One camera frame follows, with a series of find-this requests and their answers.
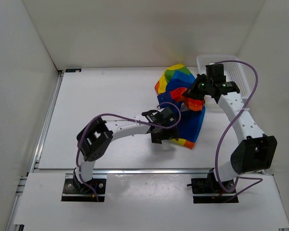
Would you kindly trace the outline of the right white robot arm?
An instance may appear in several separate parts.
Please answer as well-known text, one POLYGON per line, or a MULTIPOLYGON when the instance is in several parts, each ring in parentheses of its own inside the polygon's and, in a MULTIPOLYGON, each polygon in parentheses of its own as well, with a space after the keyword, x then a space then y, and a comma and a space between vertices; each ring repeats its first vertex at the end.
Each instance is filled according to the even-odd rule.
POLYGON ((228 127, 234 129, 237 137, 238 146, 231 154, 230 160, 222 165, 215 163, 214 176, 207 179, 207 188, 211 192, 220 191, 225 181, 244 173, 271 167, 277 140, 274 136, 266 135, 256 124, 235 82, 227 82, 225 76, 214 80, 205 74, 197 75, 184 96, 195 100, 205 96, 212 97, 228 117, 228 127))

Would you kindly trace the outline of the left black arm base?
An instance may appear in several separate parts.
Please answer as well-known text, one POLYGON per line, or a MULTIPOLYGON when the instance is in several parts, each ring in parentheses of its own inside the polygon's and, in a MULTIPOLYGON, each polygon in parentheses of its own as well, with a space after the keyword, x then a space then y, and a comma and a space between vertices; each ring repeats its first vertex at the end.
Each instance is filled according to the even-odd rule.
POLYGON ((93 177, 87 182, 90 187, 79 183, 74 175, 66 175, 61 201, 63 202, 104 202, 106 178, 93 177))

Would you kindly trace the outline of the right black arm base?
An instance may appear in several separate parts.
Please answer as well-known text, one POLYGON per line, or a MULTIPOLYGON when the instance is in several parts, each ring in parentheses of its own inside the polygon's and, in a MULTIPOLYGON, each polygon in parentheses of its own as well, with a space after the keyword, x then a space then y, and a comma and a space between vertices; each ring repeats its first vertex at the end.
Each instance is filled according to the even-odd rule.
POLYGON ((239 203, 236 190, 226 192, 212 173, 209 173, 206 178, 192 178, 186 186, 192 190, 194 204, 239 203))

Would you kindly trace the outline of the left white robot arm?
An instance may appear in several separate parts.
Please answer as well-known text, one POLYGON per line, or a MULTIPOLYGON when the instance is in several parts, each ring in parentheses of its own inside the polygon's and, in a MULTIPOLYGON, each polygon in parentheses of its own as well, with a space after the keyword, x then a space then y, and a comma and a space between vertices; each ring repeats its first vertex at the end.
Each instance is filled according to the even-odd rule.
POLYGON ((91 188, 95 161, 101 158, 111 142, 133 135, 150 134, 152 143, 178 139, 179 113, 169 107, 142 112, 132 118, 103 114, 88 123, 76 136, 77 167, 75 187, 81 193, 91 188))

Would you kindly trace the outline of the rainbow striped shorts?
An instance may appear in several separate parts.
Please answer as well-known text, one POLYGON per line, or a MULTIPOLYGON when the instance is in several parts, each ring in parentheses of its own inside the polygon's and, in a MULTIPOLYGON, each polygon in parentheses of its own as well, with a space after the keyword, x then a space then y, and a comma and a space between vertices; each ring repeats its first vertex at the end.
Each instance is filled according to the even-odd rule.
POLYGON ((179 138, 172 141, 188 149, 194 148, 205 115, 204 100, 194 100, 184 96, 195 80, 190 70, 180 63, 168 67, 155 84, 158 102, 170 102, 180 109, 179 138))

